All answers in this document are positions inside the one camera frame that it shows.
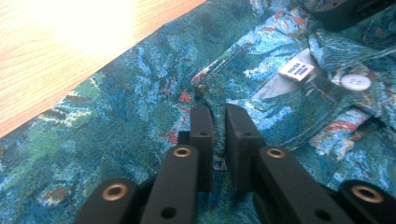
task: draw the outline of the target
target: black object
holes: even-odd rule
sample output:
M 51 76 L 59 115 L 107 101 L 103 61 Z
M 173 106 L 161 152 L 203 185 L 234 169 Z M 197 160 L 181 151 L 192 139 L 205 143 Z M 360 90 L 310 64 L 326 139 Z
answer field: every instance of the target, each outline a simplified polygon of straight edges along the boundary
M 312 13 L 331 31 L 344 30 L 396 3 L 396 0 L 330 0 Z
M 396 223 L 396 200 L 377 186 L 348 180 L 338 191 L 319 185 L 281 147 L 268 147 L 248 112 L 227 105 L 226 158 L 236 192 L 253 191 L 262 223 Z M 195 223 L 198 191 L 208 192 L 214 132 L 209 109 L 191 109 L 160 172 L 140 185 L 121 178 L 100 185 L 75 223 Z

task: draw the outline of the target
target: button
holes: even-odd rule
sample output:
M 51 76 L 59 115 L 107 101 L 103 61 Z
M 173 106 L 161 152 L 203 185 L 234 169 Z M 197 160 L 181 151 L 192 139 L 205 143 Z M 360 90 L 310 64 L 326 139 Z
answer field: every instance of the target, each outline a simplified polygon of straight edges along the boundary
M 371 86 L 371 81 L 368 77 L 350 74 L 341 78 L 341 85 L 351 91 L 365 91 Z

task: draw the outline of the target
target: clothing label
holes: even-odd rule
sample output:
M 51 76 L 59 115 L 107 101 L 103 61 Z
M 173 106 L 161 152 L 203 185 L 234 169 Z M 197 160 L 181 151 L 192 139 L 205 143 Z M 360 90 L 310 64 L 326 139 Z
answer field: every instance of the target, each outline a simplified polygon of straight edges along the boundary
M 279 74 L 284 77 L 289 77 L 291 79 L 301 81 L 308 74 L 314 70 L 315 66 L 309 63 L 303 63 L 297 58 L 292 58 L 285 66 L 283 66 Z

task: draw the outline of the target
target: wooden table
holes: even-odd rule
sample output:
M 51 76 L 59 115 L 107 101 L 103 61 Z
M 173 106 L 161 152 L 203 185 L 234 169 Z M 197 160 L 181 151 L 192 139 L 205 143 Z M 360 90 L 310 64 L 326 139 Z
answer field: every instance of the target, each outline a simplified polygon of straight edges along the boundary
M 1 1 L 0 137 L 204 1 Z

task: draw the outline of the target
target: garment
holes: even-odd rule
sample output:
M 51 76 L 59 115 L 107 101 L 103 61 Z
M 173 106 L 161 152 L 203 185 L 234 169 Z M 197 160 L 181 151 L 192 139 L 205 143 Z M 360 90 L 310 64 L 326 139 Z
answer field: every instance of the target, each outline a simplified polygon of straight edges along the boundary
M 209 106 L 217 137 L 199 223 L 259 222 L 251 194 L 234 195 L 225 172 L 226 103 L 244 107 L 267 144 L 293 150 L 318 182 L 336 189 L 358 178 L 396 196 L 395 15 L 391 7 L 333 33 L 297 1 L 207 1 L 0 140 L 1 221 L 70 223 L 99 183 L 156 174 L 197 104 Z M 305 49 L 321 75 L 261 98 Z M 342 87 L 350 73 L 369 77 L 370 89 Z

